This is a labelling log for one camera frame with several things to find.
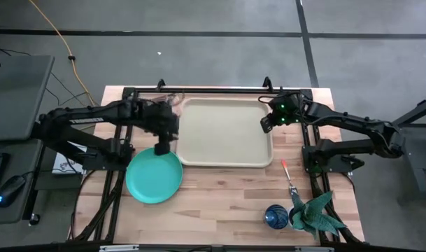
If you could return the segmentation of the dark grey desk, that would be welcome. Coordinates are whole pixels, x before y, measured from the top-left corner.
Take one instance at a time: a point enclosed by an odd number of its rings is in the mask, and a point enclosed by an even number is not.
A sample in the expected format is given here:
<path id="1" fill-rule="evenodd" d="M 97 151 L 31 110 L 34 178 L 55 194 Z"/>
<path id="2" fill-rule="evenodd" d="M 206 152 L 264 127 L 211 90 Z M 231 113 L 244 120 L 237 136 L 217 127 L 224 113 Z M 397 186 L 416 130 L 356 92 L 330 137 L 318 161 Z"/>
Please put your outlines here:
<path id="1" fill-rule="evenodd" d="M 24 176 L 27 180 L 15 201 L 6 208 L 0 207 L 0 224 L 27 220 L 32 214 L 36 196 L 34 186 L 43 153 L 42 143 L 38 140 L 0 143 L 0 153 L 10 155 L 1 178 L 0 187 L 15 175 Z"/>

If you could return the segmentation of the grey metal bracket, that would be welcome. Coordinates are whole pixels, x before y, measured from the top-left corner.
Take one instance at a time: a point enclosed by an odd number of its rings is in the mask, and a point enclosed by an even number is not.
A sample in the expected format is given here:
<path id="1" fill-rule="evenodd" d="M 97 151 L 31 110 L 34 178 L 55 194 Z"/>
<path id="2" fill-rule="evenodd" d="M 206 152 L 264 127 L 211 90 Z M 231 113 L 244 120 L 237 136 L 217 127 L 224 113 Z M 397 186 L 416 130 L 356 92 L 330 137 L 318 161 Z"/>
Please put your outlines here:
<path id="1" fill-rule="evenodd" d="M 138 244 L 100 246 L 99 252 L 139 252 Z"/>

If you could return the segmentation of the black metal table frame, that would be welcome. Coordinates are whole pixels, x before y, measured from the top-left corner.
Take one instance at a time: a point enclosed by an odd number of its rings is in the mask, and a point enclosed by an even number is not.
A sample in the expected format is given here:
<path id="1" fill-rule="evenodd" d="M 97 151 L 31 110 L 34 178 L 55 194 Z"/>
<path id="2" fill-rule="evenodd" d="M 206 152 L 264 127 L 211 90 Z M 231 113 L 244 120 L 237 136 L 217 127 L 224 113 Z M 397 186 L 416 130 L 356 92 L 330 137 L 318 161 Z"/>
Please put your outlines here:
<path id="1" fill-rule="evenodd" d="M 180 88 L 185 98 L 252 99 L 263 87 L 162 87 Z M 143 204 L 123 186 L 116 223 L 112 207 L 107 211 L 101 238 L 116 244 L 219 244 L 219 245 L 318 245 L 311 234 L 292 228 L 274 230 L 262 220 L 265 209 L 279 204 L 292 206 L 287 168 L 303 200 L 312 196 L 311 182 L 303 168 L 301 126 L 277 127 L 272 131 L 274 160 L 265 169 L 186 167 L 180 190 L 161 204 Z M 86 180 L 78 199 L 74 237 L 97 212 L 107 173 L 97 171 Z M 353 186 L 346 176 L 329 174 L 334 209 L 352 234 L 364 241 Z"/>

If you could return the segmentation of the green plant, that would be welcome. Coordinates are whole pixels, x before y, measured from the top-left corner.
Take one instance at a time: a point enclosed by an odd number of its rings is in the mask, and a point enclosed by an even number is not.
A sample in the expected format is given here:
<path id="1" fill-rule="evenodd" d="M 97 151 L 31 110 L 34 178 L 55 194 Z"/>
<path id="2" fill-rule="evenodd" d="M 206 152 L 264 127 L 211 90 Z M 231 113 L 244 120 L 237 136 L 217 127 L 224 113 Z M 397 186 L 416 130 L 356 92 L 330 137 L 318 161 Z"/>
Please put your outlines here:
<path id="1" fill-rule="evenodd" d="M 323 209 L 332 199 L 332 192 L 321 194 L 308 202 L 302 202 L 296 192 L 291 192 L 293 207 L 289 211 L 288 220 L 296 230 L 303 230 L 317 239 L 318 231 L 331 232 L 338 235 L 338 229 L 345 228 L 341 221 L 323 213 Z"/>

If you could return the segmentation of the teal round plate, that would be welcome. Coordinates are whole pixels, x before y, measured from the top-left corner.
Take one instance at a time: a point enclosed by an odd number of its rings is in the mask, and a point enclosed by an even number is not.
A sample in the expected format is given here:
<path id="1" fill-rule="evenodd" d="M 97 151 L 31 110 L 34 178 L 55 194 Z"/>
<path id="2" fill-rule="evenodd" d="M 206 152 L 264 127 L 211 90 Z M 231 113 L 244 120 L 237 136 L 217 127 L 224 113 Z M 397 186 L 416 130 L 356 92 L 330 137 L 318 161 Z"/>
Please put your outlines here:
<path id="1" fill-rule="evenodd" d="M 174 152 L 156 155 L 154 148 L 147 148 L 129 163 L 125 181 L 134 199 L 159 204 L 178 191 L 183 181 L 183 165 Z"/>

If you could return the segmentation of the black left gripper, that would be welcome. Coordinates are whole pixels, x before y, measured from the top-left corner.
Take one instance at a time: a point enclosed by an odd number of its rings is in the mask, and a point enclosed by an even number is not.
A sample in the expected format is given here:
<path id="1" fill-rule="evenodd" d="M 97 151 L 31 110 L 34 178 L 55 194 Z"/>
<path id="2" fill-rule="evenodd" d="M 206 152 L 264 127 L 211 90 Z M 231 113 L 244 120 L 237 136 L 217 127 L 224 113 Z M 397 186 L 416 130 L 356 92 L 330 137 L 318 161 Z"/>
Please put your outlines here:
<path id="1" fill-rule="evenodd" d="M 179 130 L 179 117 L 173 112 L 172 104 L 163 100 L 146 100 L 141 115 L 141 129 L 163 138 L 154 145 L 154 154 L 168 154 L 171 151 L 170 141 L 178 139 Z"/>

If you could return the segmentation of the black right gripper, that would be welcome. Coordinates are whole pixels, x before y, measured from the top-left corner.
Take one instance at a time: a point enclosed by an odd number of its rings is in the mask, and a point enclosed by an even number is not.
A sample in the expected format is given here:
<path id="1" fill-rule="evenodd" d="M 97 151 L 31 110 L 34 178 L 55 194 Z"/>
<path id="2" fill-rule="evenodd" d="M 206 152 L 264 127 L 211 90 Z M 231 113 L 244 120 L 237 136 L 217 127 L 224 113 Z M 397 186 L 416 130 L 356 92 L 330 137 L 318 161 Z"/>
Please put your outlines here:
<path id="1" fill-rule="evenodd" d="M 265 134 L 270 133 L 274 125 L 289 125 L 300 122 L 300 101 L 296 94 L 279 94 L 269 102 L 272 112 L 260 120 Z"/>

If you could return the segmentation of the blue patterned cup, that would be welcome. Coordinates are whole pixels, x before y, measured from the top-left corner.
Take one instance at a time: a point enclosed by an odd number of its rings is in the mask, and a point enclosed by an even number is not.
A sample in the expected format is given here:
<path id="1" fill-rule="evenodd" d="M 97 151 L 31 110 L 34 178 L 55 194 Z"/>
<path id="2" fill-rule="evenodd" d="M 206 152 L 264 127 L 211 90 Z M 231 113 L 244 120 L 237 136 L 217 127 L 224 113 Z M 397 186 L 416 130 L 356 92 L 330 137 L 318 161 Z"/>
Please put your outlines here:
<path id="1" fill-rule="evenodd" d="M 269 206 L 264 212 L 264 222 L 275 230 L 285 228 L 288 224 L 288 220 L 287 210 L 279 204 Z"/>

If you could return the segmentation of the black metal stand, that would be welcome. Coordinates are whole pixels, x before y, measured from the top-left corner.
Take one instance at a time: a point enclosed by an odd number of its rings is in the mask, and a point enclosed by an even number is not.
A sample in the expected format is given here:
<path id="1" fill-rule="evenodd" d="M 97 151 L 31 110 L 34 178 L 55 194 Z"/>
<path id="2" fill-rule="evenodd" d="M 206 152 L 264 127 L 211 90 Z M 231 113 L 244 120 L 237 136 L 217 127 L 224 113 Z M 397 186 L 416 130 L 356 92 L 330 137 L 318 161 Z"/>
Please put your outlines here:
<path id="1" fill-rule="evenodd" d="M 411 170 L 417 188 L 398 198 L 402 205 L 426 200 L 426 123 L 416 121 L 426 116 L 426 99 L 395 120 L 406 138 L 404 161 Z"/>

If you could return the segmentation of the dark printed packet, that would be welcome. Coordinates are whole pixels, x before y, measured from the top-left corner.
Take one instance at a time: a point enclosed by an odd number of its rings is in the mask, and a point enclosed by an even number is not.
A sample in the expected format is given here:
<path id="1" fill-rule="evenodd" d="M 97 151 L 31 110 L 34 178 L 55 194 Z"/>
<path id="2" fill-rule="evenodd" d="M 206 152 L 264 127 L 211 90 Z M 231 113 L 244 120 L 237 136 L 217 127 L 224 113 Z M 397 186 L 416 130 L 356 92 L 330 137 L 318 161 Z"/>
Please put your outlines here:
<path id="1" fill-rule="evenodd" d="M 185 100 L 184 93 L 169 93 L 169 94 L 140 94 L 139 97 L 144 99 L 145 105 L 164 103 L 171 107 L 173 113 L 177 116 L 182 114 L 181 105 Z"/>

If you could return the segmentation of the large grey flat panel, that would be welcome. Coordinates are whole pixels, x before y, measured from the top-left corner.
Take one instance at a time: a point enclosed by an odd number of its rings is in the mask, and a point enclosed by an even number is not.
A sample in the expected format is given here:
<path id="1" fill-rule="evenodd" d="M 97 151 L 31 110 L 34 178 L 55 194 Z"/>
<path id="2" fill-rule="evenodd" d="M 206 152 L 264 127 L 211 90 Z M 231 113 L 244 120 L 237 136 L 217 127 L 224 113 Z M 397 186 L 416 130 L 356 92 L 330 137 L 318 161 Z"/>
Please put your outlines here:
<path id="1" fill-rule="evenodd" d="M 0 56 L 0 141 L 28 139 L 55 58 Z"/>

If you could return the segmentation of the spoon with orange handle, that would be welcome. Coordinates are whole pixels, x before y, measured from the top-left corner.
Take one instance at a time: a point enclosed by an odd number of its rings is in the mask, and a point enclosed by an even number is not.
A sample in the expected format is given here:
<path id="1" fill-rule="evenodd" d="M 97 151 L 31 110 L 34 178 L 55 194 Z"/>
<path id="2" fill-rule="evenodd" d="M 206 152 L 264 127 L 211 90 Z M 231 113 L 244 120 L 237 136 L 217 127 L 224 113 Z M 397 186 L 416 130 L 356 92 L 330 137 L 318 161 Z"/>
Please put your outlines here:
<path id="1" fill-rule="evenodd" d="M 292 184 L 292 179 L 291 179 L 289 171 L 287 169 L 287 162 L 285 160 L 281 160 L 281 164 L 282 164 L 283 169 L 285 171 L 285 174 L 287 176 L 287 181 L 289 183 L 290 194 L 291 195 L 297 194 L 298 193 L 297 188 Z"/>

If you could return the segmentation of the beige plastic tray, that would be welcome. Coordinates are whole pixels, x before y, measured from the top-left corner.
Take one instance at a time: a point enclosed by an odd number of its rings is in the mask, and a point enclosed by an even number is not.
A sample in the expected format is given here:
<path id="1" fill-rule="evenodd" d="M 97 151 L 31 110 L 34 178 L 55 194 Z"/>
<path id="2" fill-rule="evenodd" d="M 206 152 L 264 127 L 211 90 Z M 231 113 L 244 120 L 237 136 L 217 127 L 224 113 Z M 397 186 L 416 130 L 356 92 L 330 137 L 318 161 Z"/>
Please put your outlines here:
<path id="1" fill-rule="evenodd" d="M 272 136 L 260 125 L 268 113 L 256 99 L 187 99 L 176 154 L 188 166 L 264 168 L 274 158 Z"/>

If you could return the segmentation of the black computer mouse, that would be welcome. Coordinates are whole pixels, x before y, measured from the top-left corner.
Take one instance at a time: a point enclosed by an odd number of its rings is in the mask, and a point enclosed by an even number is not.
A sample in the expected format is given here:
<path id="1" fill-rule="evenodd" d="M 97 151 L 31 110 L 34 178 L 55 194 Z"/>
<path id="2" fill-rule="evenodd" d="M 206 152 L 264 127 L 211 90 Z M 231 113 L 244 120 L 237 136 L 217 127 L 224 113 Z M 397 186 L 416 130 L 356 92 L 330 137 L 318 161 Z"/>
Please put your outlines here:
<path id="1" fill-rule="evenodd" d="M 21 175 L 15 175 L 10 177 L 1 187 L 0 187 L 0 207 L 6 208 L 9 207 L 19 195 L 21 189 L 23 189 L 26 178 Z"/>

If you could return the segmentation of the white printed box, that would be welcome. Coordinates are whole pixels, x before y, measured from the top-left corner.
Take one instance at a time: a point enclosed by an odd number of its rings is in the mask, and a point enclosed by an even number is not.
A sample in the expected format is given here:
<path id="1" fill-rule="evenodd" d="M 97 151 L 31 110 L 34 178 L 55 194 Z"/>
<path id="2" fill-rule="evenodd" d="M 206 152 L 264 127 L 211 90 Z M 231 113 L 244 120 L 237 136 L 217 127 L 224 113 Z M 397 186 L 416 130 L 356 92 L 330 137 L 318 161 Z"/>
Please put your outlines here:
<path id="1" fill-rule="evenodd" d="M 83 169 L 81 164 L 78 164 L 74 160 L 63 156 L 61 153 L 57 153 L 52 167 L 52 173 L 58 175 L 69 175 L 69 174 L 85 174 L 86 171 Z"/>

